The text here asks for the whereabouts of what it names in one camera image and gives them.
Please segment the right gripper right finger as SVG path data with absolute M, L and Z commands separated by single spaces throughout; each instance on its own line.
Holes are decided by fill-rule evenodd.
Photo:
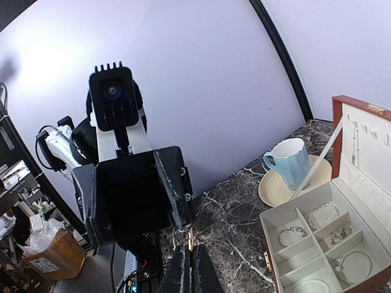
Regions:
M 205 245 L 196 245 L 191 253 L 191 292 L 223 292 Z

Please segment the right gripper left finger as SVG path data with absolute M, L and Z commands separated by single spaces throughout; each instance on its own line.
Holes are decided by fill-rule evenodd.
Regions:
M 177 247 L 157 293 L 185 293 L 191 291 L 190 251 Z

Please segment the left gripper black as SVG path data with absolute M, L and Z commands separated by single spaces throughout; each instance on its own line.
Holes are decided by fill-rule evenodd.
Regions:
M 113 243 L 195 218 L 192 186 L 180 149 L 158 149 L 96 166 L 94 232 L 90 222 L 93 164 L 71 171 L 82 222 L 95 256 L 99 243 Z

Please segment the gold ring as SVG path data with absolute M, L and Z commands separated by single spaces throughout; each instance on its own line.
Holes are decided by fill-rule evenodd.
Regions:
M 193 229 L 192 229 L 191 226 L 189 227 L 188 232 L 187 232 L 187 246 L 188 246 L 188 250 L 190 252 L 193 252 L 193 249 L 194 249 L 194 233 L 193 233 Z

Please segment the brown leather jewelry box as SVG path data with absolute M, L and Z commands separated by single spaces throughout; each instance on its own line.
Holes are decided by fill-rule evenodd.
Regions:
M 373 292 L 390 281 L 390 111 L 345 95 L 332 111 L 333 134 L 301 185 L 260 214 L 277 292 Z M 299 196 L 323 159 L 331 180 Z M 372 261 L 354 285 L 334 271 L 352 251 Z

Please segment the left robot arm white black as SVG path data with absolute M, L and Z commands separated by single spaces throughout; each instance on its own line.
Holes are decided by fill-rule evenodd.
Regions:
M 56 130 L 40 131 L 37 141 L 50 167 L 75 187 L 85 236 L 97 248 L 118 244 L 139 258 L 153 250 L 147 234 L 194 220 L 192 187 L 181 149 L 123 154 L 99 161 L 95 127 L 86 118 L 74 127 L 65 117 Z

